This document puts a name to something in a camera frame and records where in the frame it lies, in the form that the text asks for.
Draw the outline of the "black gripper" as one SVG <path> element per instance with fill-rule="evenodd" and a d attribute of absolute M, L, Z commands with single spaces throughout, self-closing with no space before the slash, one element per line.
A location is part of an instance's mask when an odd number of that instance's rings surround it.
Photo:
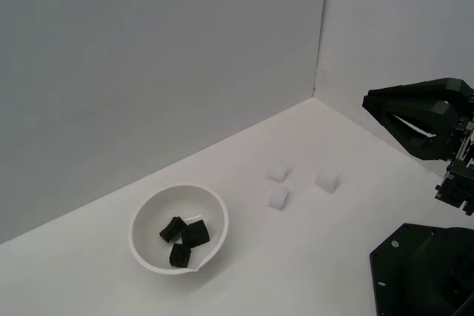
<path fill-rule="evenodd" d="M 460 116 L 450 104 L 468 104 L 468 116 L 461 121 L 462 140 L 453 154 L 459 143 L 454 132 Z M 473 214 L 473 88 L 457 78 L 386 87 L 370 90 L 362 107 L 411 156 L 446 161 L 452 155 L 435 198 Z"/>

